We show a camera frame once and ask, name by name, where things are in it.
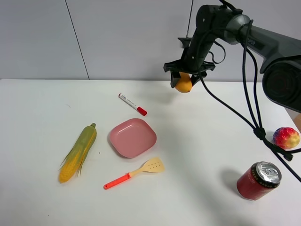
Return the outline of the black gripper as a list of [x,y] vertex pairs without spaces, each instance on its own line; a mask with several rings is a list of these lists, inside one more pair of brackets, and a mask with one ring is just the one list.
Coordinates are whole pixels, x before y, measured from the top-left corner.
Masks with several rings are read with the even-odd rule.
[[213,71],[215,69],[214,63],[205,63],[205,58],[214,40],[209,38],[201,43],[196,42],[199,39],[194,38],[178,38],[178,40],[181,42],[181,47],[183,48],[182,56],[179,60],[164,63],[164,71],[170,71],[171,88],[175,88],[177,82],[181,79],[179,72],[191,74],[190,80],[192,86],[194,86],[201,80],[201,75],[198,73],[207,70]]

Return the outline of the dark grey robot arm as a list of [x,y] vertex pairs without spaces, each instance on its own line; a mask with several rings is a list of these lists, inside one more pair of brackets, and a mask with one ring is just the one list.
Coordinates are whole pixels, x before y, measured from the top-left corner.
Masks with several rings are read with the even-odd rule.
[[223,1],[222,5],[203,5],[196,15],[196,30],[191,38],[180,38],[183,53],[179,60],[165,63],[165,72],[171,73],[171,87],[180,79],[180,73],[193,75],[192,84],[214,70],[217,62],[205,61],[216,39],[228,44],[246,44],[263,58],[260,74],[262,87],[272,102],[301,111],[301,42],[295,38],[256,26],[247,28],[251,19],[241,9]]

